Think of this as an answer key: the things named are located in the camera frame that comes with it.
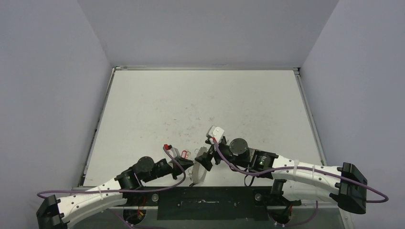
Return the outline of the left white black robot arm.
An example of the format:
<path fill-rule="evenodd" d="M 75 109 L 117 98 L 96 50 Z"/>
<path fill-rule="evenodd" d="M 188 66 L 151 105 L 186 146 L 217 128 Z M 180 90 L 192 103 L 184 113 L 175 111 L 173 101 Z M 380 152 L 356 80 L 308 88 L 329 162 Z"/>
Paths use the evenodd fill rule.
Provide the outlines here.
<path fill-rule="evenodd" d="M 176 157 L 170 162 L 162 159 L 154 162 L 144 156 L 133 166 L 121 172 L 107 182 L 88 190 L 49 190 L 37 194 L 43 202 L 36 212 L 38 226 L 41 229 L 69 229 L 76 223 L 102 212 L 108 208 L 125 205 L 137 205 L 142 201 L 143 193 L 157 193 L 169 190 L 169 187 L 145 189 L 143 183 L 166 175 L 177 179 L 185 175 L 192 167 L 192 160 Z"/>

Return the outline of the red tagged key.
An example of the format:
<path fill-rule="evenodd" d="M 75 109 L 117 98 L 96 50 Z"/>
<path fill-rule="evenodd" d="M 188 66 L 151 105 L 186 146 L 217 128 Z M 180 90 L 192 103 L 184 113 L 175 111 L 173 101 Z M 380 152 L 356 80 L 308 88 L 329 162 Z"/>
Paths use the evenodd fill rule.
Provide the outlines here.
<path fill-rule="evenodd" d="M 181 152 L 182 158 L 188 159 L 190 155 L 191 155 L 191 153 L 188 150 L 182 150 L 182 152 Z"/>

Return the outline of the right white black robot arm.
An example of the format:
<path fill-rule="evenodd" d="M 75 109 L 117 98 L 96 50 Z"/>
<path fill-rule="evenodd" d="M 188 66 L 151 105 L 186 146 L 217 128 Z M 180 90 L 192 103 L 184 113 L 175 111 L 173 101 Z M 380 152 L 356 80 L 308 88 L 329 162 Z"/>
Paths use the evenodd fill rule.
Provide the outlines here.
<path fill-rule="evenodd" d="M 312 165 L 250 148 L 242 138 L 229 144 L 224 139 L 217 145 L 211 139 L 206 142 L 211 146 L 196 157 L 196 162 L 210 171 L 213 160 L 216 165 L 227 160 L 235 171 L 273 180 L 270 198 L 277 205 L 287 200 L 316 200 L 337 204 L 350 213 L 366 213 L 367 179 L 354 164 Z"/>

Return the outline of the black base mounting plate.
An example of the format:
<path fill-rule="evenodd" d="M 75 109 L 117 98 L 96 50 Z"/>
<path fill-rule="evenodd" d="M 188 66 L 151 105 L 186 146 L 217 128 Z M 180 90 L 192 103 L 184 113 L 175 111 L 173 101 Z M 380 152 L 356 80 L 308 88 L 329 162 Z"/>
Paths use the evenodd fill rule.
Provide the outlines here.
<path fill-rule="evenodd" d="M 153 193 L 128 194 L 122 206 L 128 213 L 156 210 L 158 220 L 268 220 L 268 207 L 286 217 L 290 206 L 300 200 L 287 200 L 268 187 L 175 187 Z"/>

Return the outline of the metal key holder ring plate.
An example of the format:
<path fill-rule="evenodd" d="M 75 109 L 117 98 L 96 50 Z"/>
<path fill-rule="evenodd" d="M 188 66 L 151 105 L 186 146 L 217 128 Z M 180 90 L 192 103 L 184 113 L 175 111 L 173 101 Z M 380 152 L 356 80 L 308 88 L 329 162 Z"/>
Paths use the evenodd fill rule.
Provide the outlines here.
<path fill-rule="evenodd" d="M 198 150 L 195 150 L 195 159 L 198 156 L 202 156 L 203 153 L 207 153 L 208 149 L 206 147 L 201 147 Z M 188 175 L 191 180 L 191 184 L 189 185 L 190 187 L 193 187 L 195 185 L 201 184 L 206 177 L 207 170 L 201 165 L 199 162 L 194 162 L 194 165 L 191 169 L 188 170 Z"/>

